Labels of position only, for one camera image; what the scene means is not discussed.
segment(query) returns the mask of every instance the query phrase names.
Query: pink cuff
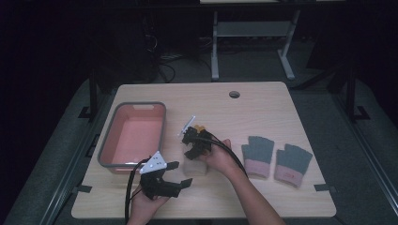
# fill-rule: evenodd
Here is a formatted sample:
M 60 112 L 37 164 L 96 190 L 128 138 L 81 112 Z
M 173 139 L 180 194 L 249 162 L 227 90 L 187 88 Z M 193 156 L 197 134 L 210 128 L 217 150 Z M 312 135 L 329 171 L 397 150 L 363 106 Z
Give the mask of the pink cuff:
M 275 179 L 287 182 L 298 188 L 301 185 L 303 174 L 288 167 L 277 165 L 275 168 Z
M 269 177 L 269 164 L 262 161 L 245 159 L 245 170 L 247 174 Z

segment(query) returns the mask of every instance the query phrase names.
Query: metal frame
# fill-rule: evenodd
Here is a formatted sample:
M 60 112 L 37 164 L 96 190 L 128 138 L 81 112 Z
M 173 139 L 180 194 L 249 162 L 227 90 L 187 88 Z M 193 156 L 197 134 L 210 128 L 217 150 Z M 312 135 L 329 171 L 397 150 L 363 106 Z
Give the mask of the metal frame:
M 100 107 L 107 104 L 107 102 L 111 100 L 106 96 L 100 100 Z M 56 187 L 51 201 L 41 218 L 39 224 L 54 224 L 57 215 L 62 210 L 62 206 L 66 203 L 69 199 L 68 195 L 73 191 L 73 176 L 78 168 L 79 163 L 81 162 L 80 159 L 84 157 L 86 154 L 86 150 L 91 147 L 93 140 L 92 137 L 95 138 L 96 130 L 100 130 L 103 126 L 103 121 L 100 121 L 101 115 L 104 115 L 107 111 L 99 111 L 97 116 L 93 117 L 93 121 L 89 123 L 87 130 L 84 133 L 84 136 L 81 139 L 81 142 L 76 147 L 76 151 L 73 154 L 68 167 L 65 170 L 65 173 L 62 176 L 61 182 Z
M 295 75 L 287 59 L 287 52 L 295 34 L 300 10 L 297 9 L 290 22 L 219 22 L 218 12 L 214 12 L 213 51 L 211 53 L 211 80 L 220 78 L 217 56 L 217 37 L 286 37 L 283 47 L 278 50 L 287 79 L 294 80 Z

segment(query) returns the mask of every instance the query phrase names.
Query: table top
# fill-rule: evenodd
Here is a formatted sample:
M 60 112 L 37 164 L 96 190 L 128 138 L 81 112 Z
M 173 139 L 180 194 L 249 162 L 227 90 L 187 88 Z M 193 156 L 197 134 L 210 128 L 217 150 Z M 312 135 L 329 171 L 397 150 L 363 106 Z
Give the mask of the table top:
M 237 91 L 239 98 L 229 93 Z M 113 174 L 97 161 L 104 134 L 115 107 L 122 102 L 160 101 L 167 108 L 164 143 L 161 153 L 168 162 L 179 161 L 179 168 L 166 172 L 164 180 L 179 183 L 193 178 L 155 218 L 244 218 L 237 195 L 229 181 L 208 169 L 206 175 L 186 176 L 182 170 L 183 143 L 177 134 L 194 114 L 194 124 L 205 126 L 220 140 L 230 139 L 232 149 L 243 161 L 241 145 L 249 136 L 261 136 L 275 142 L 269 178 L 251 177 L 253 184 L 283 218 L 328 218 L 336 213 L 328 191 L 316 191 L 314 185 L 325 184 L 316 158 L 299 188 L 273 178 L 276 151 L 286 143 L 313 152 L 289 92 L 282 82 L 210 82 L 179 84 L 132 84 L 119 87 L 105 121 L 94 155 L 82 185 L 92 187 L 79 192 L 72 215 L 75 218 L 122 218 L 128 175 Z M 136 188 L 140 177 L 134 179 Z

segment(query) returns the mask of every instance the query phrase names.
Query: pink tray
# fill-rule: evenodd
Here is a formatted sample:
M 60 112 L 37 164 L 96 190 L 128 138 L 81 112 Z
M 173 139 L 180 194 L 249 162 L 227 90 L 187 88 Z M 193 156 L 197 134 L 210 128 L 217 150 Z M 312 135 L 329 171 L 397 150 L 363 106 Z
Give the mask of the pink tray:
M 142 159 L 161 151 L 165 118 L 161 102 L 118 105 L 99 150 L 99 164 L 113 173 L 128 173 Z

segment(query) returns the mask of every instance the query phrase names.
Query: hand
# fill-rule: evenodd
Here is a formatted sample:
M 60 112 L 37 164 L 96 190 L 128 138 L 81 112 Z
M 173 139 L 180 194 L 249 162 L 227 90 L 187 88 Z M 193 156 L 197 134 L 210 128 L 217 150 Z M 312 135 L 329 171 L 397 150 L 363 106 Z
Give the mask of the hand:
M 154 200 L 150 200 L 141 188 L 141 186 L 138 186 L 132 192 L 132 196 L 136 195 L 131 200 L 129 225 L 146 225 L 156 211 L 170 199 L 169 197 L 155 196 Z
M 229 139 L 222 142 L 231 148 L 231 141 Z M 211 145 L 211 151 L 207 155 L 199 156 L 199 159 L 225 176 L 228 176 L 228 174 L 235 169 L 240 170 L 232 157 L 224 149 L 214 143 Z

